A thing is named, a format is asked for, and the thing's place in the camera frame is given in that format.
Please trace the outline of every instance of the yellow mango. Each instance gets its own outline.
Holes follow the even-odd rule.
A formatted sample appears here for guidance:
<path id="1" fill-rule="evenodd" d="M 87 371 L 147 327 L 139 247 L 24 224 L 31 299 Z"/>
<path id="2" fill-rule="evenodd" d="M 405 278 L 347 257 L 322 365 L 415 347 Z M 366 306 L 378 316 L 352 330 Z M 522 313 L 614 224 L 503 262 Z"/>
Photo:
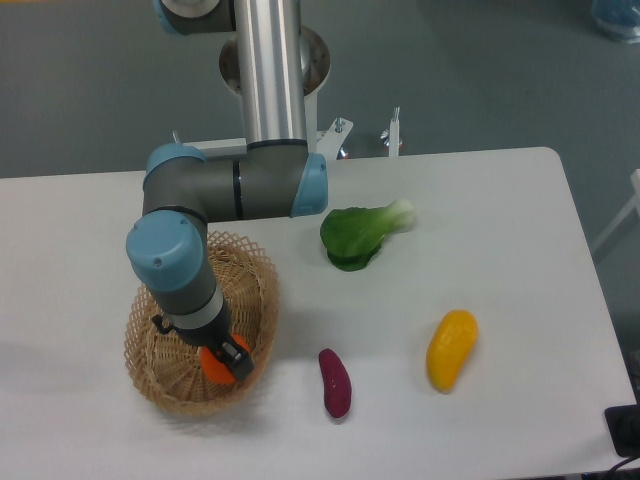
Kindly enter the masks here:
<path id="1" fill-rule="evenodd" d="M 442 393 L 453 389 L 478 338 L 478 323 L 466 310 L 452 310 L 441 320 L 427 350 L 427 374 Z"/>

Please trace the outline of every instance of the wicker basket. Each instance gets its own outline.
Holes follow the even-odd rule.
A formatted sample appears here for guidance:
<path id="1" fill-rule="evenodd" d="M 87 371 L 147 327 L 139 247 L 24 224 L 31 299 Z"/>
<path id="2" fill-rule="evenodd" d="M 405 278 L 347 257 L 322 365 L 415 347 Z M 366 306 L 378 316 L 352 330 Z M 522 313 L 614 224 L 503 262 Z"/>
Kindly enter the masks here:
<path id="1" fill-rule="evenodd" d="M 209 415 L 242 400 L 262 375 L 278 319 L 278 278 L 263 249 L 247 237 L 209 233 L 209 261 L 232 312 L 232 332 L 244 337 L 255 370 L 242 382 L 218 385 L 200 367 L 199 349 L 175 332 L 158 333 L 162 313 L 143 285 L 131 308 L 124 356 L 134 386 L 165 411 Z"/>

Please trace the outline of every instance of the white table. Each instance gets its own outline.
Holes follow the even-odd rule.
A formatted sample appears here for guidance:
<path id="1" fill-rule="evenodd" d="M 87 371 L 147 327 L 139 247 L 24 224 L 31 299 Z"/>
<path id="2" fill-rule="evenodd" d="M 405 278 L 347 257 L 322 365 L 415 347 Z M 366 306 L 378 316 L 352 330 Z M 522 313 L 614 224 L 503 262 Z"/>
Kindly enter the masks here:
<path id="1" fill-rule="evenodd" d="M 349 160 L 329 175 L 330 208 L 407 197 L 418 224 L 356 273 L 325 259 L 324 215 L 214 226 L 267 249 L 282 315 L 251 396 L 203 420 L 160 413 L 124 367 L 142 173 L 1 180 L 0 478 L 468 480 L 616 463 L 603 410 L 634 397 L 557 155 Z M 480 338 L 445 396 L 424 356 L 454 308 Z M 341 424 L 323 407 L 325 347 L 353 384 Z"/>

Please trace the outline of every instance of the black cable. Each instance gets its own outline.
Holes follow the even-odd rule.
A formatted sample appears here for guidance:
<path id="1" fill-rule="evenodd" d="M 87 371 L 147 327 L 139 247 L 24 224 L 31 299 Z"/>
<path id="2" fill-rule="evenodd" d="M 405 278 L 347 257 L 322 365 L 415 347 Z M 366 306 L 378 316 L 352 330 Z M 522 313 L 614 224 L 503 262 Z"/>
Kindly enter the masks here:
<path id="1" fill-rule="evenodd" d="M 615 464 L 613 467 L 609 469 L 607 473 L 604 474 L 602 480 L 611 480 L 613 475 L 618 471 L 620 467 L 624 467 L 627 463 L 635 462 L 636 460 L 640 460 L 640 455 L 636 455 L 635 457 L 625 458 L 620 463 Z"/>

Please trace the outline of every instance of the fake fruit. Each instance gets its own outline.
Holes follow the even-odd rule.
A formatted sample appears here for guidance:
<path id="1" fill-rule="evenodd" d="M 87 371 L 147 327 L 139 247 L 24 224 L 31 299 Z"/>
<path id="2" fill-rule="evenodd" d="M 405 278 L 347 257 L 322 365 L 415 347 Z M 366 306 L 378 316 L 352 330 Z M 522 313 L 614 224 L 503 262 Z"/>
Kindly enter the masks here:
<path id="1" fill-rule="evenodd" d="M 408 228 L 414 221 L 409 200 L 396 200 L 386 207 L 332 210 L 320 226 L 320 238 L 329 261 L 352 272 L 367 266 L 387 234 Z"/>
<path id="2" fill-rule="evenodd" d="M 478 338 L 478 324 L 466 310 L 447 313 L 427 350 L 427 374 L 442 393 L 450 392 Z"/>
<path id="3" fill-rule="evenodd" d="M 324 406 L 333 418 L 344 417 L 351 408 L 351 380 L 340 357 L 329 348 L 318 355 L 324 382 Z"/>
<path id="4" fill-rule="evenodd" d="M 242 348 L 251 353 L 249 345 L 247 345 L 247 342 L 245 342 L 242 336 L 237 333 L 233 333 L 231 336 Z M 231 385 L 236 383 L 236 378 L 231 374 L 229 369 L 224 365 L 224 363 L 220 362 L 213 353 L 211 353 L 211 350 L 206 347 L 202 347 L 200 349 L 200 366 L 202 367 L 204 376 L 207 377 L 207 380 L 210 382 L 221 385 Z"/>

